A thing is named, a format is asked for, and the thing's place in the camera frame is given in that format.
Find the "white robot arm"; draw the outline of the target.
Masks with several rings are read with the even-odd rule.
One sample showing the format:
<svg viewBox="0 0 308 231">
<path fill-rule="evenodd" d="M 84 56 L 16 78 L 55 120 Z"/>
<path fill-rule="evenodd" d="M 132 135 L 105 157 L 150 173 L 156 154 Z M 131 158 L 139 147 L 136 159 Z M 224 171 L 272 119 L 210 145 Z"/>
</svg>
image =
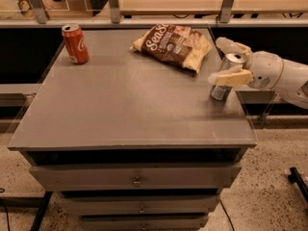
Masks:
<svg viewBox="0 0 308 231">
<path fill-rule="evenodd" d="M 214 86 L 248 85 L 257 90 L 272 90 L 300 108 L 308 108 L 308 65 L 285 60 L 276 54 L 257 51 L 229 38 L 217 38 L 216 47 L 231 64 L 221 66 L 208 77 Z"/>
</svg>

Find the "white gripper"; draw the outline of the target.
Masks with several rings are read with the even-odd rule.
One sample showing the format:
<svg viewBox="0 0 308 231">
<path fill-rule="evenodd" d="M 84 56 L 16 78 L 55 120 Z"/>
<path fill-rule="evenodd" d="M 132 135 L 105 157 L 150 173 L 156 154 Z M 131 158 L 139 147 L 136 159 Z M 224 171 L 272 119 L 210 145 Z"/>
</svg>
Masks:
<svg viewBox="0 0 308 231">
<path fill-rule="evenodd" d="M 226 53 L 240 53 L 245 55 L 249 62 L 248 70 L 241 64 L 230 67 L 227 70 L 214 72 L 208 77 L 208 82 L 216 86 L 238 87 L 248 84 L 257 90 L 270 90 L 279 80 L 283 70 L 283 60 L 276 54 L 266 51 L 258 51 L 252 54 L 249 46 L 235 42 L 229 38 L 216 39 L 217 48 Z"/>
</svg>

